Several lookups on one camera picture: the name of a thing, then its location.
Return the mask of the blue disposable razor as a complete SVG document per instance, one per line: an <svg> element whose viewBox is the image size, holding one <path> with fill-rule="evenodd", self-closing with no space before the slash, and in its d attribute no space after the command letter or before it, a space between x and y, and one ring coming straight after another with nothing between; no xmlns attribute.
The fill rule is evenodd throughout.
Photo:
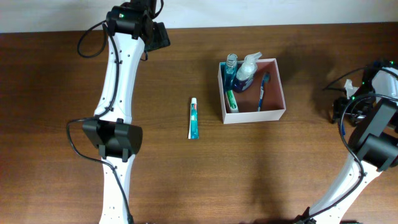
<svg viewBox="0 0 398 224"><path fill-rule="evenodd" d="M341 119L340 122L341 122L341 126L340 126L341 135L345 136L346 132L345 132L345 126L344 126L343 120Z"/></svg>

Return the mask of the teal mouthwash bottle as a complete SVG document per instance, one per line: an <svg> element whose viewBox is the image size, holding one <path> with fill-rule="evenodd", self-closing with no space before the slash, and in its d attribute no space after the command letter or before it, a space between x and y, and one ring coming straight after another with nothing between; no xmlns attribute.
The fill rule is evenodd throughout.
<svg viewBox="0 0 398 224"><path fill-rule="evenodd" d="M238 57L236 54L229 54L224 66L223 88L224 92L233 88L233 80L237 72Z"/></svg>

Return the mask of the pink cardboard box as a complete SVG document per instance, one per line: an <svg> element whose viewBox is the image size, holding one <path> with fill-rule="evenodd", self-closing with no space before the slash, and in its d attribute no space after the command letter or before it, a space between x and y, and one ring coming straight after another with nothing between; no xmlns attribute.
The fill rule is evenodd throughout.
<svg viewBox="0 0 398 224"><path fill-rule="evenodd" d="M286 104L276 59L267 58L258 60L257 71L251 86L241 93L234 93L234 97L238 104L238 113L230 113L226 105L226 97L223 89L224 66L225 63L221 62L218 68L218 85L224 124L280 120L281 116L286 111ZM270 72L271 77L269 83L265 84L262 108L260 112L257 112L261 80L266 72Z"/></svg>

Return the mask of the blue white toothbrush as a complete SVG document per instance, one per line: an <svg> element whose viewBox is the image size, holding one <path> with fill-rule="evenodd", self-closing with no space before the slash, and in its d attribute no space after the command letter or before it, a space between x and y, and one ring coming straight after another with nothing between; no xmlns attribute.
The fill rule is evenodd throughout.
<svg viewBox="0 0 398 224"><path fill-rule="evenodd" d="M270 77L271 77L270 72L266 72L263 75L263 77L262 77L261 86L260 86L259 102L258 102L258 105L257 105L257 112L260 112L260 110L262 108L262 102L263 102L264 93L265 93L265 89L264 89L265 88L265 84L269 83Z"/></svg>

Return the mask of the purple spray bottle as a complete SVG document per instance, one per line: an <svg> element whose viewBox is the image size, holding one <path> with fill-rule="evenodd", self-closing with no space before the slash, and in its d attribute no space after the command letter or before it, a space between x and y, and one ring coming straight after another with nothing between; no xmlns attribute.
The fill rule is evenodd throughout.
<svg viewBox="0 0 398 224"><path fill-rule="evenodd" d="M257 61L261 56L261 52L245 56L244 62L239 67L234 78L233 90L235 92L243 92L253 83L254 74L257 71Z"/></svg>

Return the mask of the green white soap box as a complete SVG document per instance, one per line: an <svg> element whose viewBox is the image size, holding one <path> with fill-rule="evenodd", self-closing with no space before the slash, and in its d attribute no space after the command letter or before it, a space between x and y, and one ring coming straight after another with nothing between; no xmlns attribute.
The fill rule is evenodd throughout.
<svg viewBox="0 0 398 224"><path fill-rule="evenodd" d="M234 97L233 90L226 91L225 97L226 97L226 105L228 107L228 111L230 113L238 113L239 112L238 104Z"/></svg>

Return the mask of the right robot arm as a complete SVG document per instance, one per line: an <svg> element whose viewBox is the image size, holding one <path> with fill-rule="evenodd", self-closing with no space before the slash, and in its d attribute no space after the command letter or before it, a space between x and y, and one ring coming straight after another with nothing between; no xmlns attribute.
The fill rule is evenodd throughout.
<svg viewBox="0 0 398 224"><path fill-rule="evenodd" d="M297 223L341 223L365 187L384 171L397 166L397 62L377 60L365 67L361 85L347 80L343 96L333 102L331 122L338 125L347 160L326 194Z"/></svg>

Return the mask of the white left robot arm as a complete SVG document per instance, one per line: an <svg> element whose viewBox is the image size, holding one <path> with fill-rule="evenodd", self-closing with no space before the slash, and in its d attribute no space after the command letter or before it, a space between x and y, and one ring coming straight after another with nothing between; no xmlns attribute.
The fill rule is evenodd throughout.
<svg viewBox="0 0 398 224"><path fill-rule="evenodd" d="M132 96L139 62L148 52L170 45L165 26L155 22L161 10L156 0L129 1L114 6L103 29L109 49L100 101L83 132L98 150L103 166L104 192L100 223L133 223L129 209L132 165L142 144L143 130L132 124Z"/></svg>

